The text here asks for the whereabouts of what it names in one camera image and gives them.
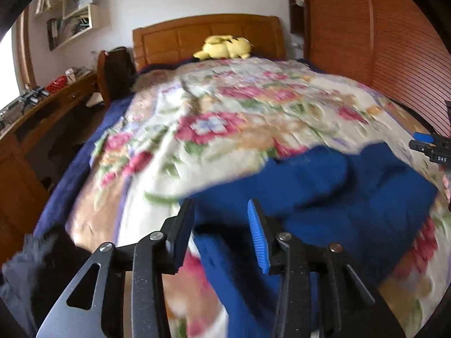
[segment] screw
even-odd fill
[[[150,240],[161,240],[164,234],[161,231],[154,231],[150,234]]]
[[[101,252],[108,252],[109,250],[111,250],[113,248],[113,244],[111,243],[103,243],[102,245],[100,245],[99,249]]]
[[[343,251],[343,247],[339,243],[331,243],[329,249],[334,253],[340,253]]]
[[[291,240],[291,234],[289,232],[281,232],[279,234],[279,240],[281,241]]]

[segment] blue garment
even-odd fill
[[[269,337],[279,276],[255,258],[247,202],[304,242],[337,242],[377,285],[425,222],[437,188],[396,158],[385,143],[346,155],[318,146],[260,173],[191,196],[194,241],[207,278],[229,313],[229,337]]]
[[[111,102],[101,125],[77,153],[50,196],[34,229],[33,235],[35,237],[42,237],[53,226],[66,223],[75,199],[91,171],[89,160],[91,159],[91,152],[94,150],[94,143],[100,139],[103,132],[116,124],[119,118],[123,116],[132,99],[133,95],[130,95]]]

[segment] floral blanket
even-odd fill
[[[380,286],[408,337],[424,325],[451,279],[451,213],[442,171],[408,148],[411,133],[425,131],[409,114],[364,85],[296,61],[190,63],[141,75],[134,91],[92,154],[69,225],[76,243],[136,243],[177,214],[181,197],[255,173],[270,157],[317,144],[357,153],[385,141],[440,190],[412,249]],[[180,273],[164,279],[173,336],[225,336],[222,305],[190,250]]]

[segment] yellow plush toy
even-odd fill
[[[200,60],[208,58],[249,58],[252,45],[246,38],[234,38],[231,35],[212,35],[205,39],[202,51],[193,56]]]

